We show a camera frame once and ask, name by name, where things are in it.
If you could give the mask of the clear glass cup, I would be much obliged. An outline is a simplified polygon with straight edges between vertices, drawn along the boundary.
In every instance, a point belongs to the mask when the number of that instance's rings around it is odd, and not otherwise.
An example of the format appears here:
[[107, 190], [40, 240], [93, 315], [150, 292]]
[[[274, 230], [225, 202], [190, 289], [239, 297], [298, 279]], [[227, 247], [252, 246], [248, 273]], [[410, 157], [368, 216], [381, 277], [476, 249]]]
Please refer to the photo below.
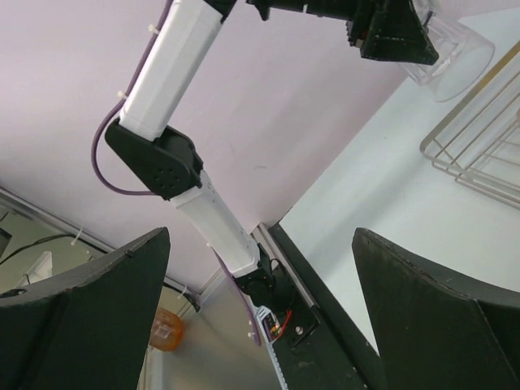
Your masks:
[[413, 5], [439, 58], [432, 65], [400, 63], [399, 67], [435, 101], [446, 102], [483, 74], [495, 45], [442, 11], [437, 1], [414, 1]]

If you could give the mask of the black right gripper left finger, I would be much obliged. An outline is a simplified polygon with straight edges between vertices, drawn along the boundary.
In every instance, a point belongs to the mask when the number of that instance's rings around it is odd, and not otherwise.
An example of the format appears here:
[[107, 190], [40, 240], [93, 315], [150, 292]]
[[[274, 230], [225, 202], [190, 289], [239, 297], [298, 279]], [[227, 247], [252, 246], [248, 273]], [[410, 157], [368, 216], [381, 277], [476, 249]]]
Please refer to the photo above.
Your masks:
[[3, 389], [135, 389], [169, 258], [155, 228], [1, 295]]

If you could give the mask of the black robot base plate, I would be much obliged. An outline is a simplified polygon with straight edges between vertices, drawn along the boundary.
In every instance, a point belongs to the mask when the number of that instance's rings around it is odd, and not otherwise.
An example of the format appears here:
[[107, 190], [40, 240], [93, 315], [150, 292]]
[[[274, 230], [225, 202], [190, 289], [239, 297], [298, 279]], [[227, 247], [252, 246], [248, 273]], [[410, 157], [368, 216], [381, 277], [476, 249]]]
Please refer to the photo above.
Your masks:
[[290, 389], [386, 389], [375, 349], [277, 223], [268, 229], [304, 300], [292, 307], [288, 332], [274, 350]]

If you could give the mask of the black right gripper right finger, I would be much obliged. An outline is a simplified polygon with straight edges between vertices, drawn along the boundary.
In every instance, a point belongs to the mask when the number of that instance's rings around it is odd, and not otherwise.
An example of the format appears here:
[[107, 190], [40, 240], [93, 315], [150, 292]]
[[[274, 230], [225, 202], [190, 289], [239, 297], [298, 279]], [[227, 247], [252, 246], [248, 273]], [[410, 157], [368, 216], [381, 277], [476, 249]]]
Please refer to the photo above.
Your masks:
[[519, 294], [357, 228], [352, 250], [388, 387], [517, 389]]

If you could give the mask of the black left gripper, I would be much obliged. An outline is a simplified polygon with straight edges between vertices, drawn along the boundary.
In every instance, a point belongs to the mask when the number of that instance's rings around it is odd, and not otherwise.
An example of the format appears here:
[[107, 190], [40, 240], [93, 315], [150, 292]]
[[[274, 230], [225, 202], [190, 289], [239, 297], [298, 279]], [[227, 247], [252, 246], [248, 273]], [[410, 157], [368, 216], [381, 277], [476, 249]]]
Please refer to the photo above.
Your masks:
[[262, 20], [271, 9], [343, 20], [364, 59], [433, 65], [440, 57], [412, 1], [248, 1]]

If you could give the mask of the metal wire dish rack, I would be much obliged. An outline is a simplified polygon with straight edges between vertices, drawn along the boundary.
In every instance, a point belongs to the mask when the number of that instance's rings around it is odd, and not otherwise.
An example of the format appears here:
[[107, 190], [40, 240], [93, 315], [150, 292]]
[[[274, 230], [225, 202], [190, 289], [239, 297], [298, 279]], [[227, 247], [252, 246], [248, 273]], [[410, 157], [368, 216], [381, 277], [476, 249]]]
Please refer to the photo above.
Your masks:
[[431, 130], [419, 150], [458, 184], [519, 207], [519, 44]]

